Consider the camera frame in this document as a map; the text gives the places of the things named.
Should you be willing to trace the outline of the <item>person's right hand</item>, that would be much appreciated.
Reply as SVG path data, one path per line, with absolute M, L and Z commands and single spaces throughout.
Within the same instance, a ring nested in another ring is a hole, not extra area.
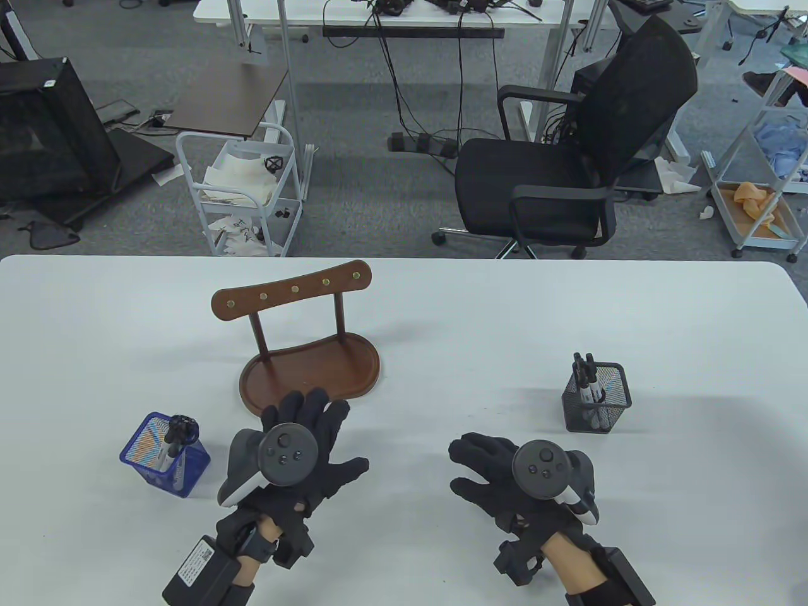
M 511 471 L 517 447 L 504 437 L 466 433 L 448 446 L 450 459 L 481 475 L 485 483 L 456 477 L 450 483 L 454 494 L 482 508 L 494 518 L 497 527 L 525 538 L 541 549 L 560 533 L 578 548 L 591 551 L 600 547 L 584 533 L 582 523 L 564 505 L 553 500 L 528 496 L 517 485 Z

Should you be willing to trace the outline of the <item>person's left hand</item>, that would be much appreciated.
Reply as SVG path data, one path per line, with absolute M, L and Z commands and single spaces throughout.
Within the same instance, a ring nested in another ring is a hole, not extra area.
M 350 410 L 347 401 L 332 400 L 320 387 L 306 395 L 291 391 L 277 406 L 266 407 L 260 415 L 261 432 L 240 430 L 231 442 L 226 479 L 217 494 L 219 505 L 260 513 L 283 533 L 295 531 L 324 499 L 369 470 L 365 457 L 330 462 Z M 260 487 L 259 457 L 268 450 L 275 468 L 285 460 L 287 468 L 305 465 L 311 472 L 291 485 L 269 481 Z

